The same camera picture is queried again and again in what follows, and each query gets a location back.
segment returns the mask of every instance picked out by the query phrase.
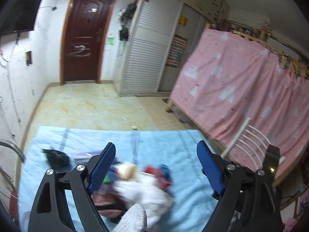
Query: wooden door frame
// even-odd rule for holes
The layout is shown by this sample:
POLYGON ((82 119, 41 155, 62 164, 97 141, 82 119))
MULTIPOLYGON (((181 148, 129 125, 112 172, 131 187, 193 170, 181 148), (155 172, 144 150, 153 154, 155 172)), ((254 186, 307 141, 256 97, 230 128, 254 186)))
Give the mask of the wooden door frame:
MULTIPOLYGON (((66 11, 65 20, 64 20, 64 24, 63 24, 63 28, 62 28, 61 50, 60 50, 60 69, 59 69, 59 72, 60 72, 60 85, 64 85, 63 73, 64 73, 65 35, 66 35, 66 30, 67 30, 67 27, 68 27, 68 23, 69 23, 70 13, 72 11, 73 1, 74 0, 70 0, 70 2, 69 2, 69 6, 68 6, 67 11, 66 11)), ((110 20, 111 20, 111 17, 112 17, 112 12, 114 10, 114 5, 115 5, 116 1, 117 0, 112 0, 112 3, 109 5, 109 13, 107 14, 106 24, 104 26, 104 30, 103 30, 103 33, 102 33, 102 41, 101 41, 101 47, 100 47, 100 56, 99 56, 99 59, 98 59, 98 76, 97 76, 97 80, 96 80, 96 82, 98 84, 100 84, 100 78, 101 78, 101 68, 102 68, 102 60, 103 60, 103 52, 104 52, 106 34, 107 34, 107 30, 109 29, 109 24, 110 24, 110 20)))

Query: blue bed sheet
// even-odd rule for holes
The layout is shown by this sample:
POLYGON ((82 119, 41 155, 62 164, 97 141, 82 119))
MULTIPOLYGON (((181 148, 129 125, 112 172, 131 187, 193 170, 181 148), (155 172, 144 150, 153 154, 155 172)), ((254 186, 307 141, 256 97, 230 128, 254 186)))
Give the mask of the blue bed sheet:
MULTIPOLYGON (((33 201, 44 176, 49 169, 41 149, 53 147, 67 153, 89 153, 103 149, 108 142, 116 146, 116 156, 122 162, 131 162, 144 170, 146 165, 166 164, 171 172, 174 197, 171 210, 158 223, 162 232, 202 231, 210 218, 217 201, 212 198, 213 190, 202 173, 197 158, 196 145, 204 140, 197 130, 184 131, 99 131, 69 129, 60 127, 40 127, 32 140, 22 168, 19 188, 19 218, 23 232, 27 231, 33 201)), ((76 166, 71 159, 72 170, 76 166)), ((69 210, 75 228, 83 232, 72 193, 66 190, 69 210)), ((110 230, 114 225, 106 222, 110 230)))

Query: door handle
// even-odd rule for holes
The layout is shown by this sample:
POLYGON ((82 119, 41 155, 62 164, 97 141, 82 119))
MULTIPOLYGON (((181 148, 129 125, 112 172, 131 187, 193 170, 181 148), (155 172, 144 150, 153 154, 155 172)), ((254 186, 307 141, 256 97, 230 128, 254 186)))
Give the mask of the door handle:
POLYGON ((103 33, 103 29, 98 29, 98 32, 96 32, 96 34, 98 35, 97 42, 102 41, 102 33, 103 33))

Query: television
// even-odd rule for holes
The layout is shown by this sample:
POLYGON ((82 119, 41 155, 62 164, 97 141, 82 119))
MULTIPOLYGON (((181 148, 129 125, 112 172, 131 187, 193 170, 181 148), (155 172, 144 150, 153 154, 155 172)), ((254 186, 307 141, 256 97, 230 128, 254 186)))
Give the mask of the television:
POLYGON ((40 3, 41 0, 17 0, 0 26, 0 36, 32 31, 40 3))

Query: bed leg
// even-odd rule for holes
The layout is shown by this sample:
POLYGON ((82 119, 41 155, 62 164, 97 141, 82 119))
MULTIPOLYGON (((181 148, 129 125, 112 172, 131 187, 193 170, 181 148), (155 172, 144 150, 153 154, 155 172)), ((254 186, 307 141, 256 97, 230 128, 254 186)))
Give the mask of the bed leg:
POLYGON ((165 108, 165 111, 167 113, 171 113, 173 110, 172 110, 172 107, 174 106, 174 103, 171 99, 168 99, 168 102, 167 102, 167 107, 165 108))

